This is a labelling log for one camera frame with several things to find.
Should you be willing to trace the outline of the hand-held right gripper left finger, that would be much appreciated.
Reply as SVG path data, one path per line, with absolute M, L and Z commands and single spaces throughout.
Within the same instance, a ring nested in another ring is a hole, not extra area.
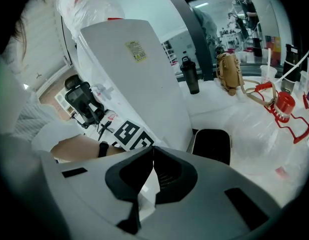
M 84 162 L 41 156 L 44 176 L 69 235 L 142 235 L 139 190 L 132 180 L 152 160 L 151 147 Z

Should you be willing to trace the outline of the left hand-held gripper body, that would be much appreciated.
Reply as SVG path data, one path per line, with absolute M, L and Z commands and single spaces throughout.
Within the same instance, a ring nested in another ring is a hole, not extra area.
M 114 131 L 113 137 L 125 151 L 149 147 L 155 143 L 152 135 L 142 125 L 130 120 L 123 122 Z

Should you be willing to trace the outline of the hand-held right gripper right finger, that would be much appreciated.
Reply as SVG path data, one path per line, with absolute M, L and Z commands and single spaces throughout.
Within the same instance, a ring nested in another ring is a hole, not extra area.
M 281 211 L 261 187 L 217 160 L 155 147 L 197 172 L 193 189 L 180 201 L 157 204 L 139 230 L 143 240 L 232 240 L 244 237 Z

